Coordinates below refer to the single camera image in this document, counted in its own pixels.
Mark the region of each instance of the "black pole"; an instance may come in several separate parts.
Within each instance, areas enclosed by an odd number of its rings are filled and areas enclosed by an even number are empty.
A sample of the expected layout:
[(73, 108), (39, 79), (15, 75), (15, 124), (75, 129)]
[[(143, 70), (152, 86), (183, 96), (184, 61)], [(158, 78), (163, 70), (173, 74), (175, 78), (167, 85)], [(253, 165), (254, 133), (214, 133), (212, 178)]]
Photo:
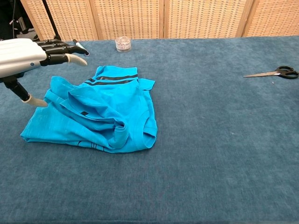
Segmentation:
[(56, 28), (56, 26), (55, 26), (53, 17), (52, 17), (52, 15), (51, 15), (51, 12), (50, 12), (50, 9), (49, 9), (49, 6), (48, 6), (46, 0), (43, 0), (43, 5), (45, 6), (45, 9), (46, 9), (46, 11), (47, 11), (48, 17), (49, 17), (49, 19), (50, 19), (50, 22), (51, 22), (51, 24), (52, 24), (53, 30), (54, 30), (54, 32), (55, 32), (54, 39), (61, 40), (61, 37), (60, 37), (60, 35), (59, 35), (58, 31), (57, 31), (57, 28)]

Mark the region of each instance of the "blue fabric tablecloth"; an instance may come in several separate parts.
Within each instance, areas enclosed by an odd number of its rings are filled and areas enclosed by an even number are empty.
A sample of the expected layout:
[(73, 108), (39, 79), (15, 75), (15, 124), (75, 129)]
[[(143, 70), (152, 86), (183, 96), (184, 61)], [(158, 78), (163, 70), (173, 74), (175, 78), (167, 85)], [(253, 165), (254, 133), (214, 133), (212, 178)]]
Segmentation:
[(20, 133), (34, 113), (0, 84), (0, 223), (299, 220), (299, 36), (82, 42), (87, 67), (52, 65), (19, 82), (42, 98), (52, 76), (78, 85), (98, 66), (155, 80), (150, 150), (109, 154)]

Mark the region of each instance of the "wicker screen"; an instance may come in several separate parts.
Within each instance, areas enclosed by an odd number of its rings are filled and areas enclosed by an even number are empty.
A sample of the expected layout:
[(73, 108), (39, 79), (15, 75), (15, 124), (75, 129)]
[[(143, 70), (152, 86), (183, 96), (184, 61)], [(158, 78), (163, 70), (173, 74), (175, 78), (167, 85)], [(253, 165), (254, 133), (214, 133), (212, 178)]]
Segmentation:
[[(57, 30), (64, 41), (97, 40), (89, 0), (47, 0)], [(54, 31), (41, 0), (22, 0), (22, 4), (34, 21), (39, 38), (52, 39)]]
[(166, 38), (235, 37), (247, 0), (167, 0)]
[(244, 36), (299, 35), (299, 0), (258, 0)]
[(163, 37), (164, 0), (90, 0), (99, 38)]

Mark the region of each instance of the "robotic hand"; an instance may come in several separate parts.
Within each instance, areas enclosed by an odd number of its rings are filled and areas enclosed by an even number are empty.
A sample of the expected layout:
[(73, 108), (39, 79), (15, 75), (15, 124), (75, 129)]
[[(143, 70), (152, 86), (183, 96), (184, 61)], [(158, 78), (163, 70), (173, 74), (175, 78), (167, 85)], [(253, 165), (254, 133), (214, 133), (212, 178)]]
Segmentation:
[(72, 53), (85, 54), (87, 51), (78, 46), (70, 46), (60, 40), (33, 42), (31, 39), (11, 39), (0, 42), (0, 83), (11, 89), (22, 102), (46, 107), (47, 103), (34, 98), (18, 82), (29, 70), (40, 66), (64, 62), (86, 66), (87, 62)]

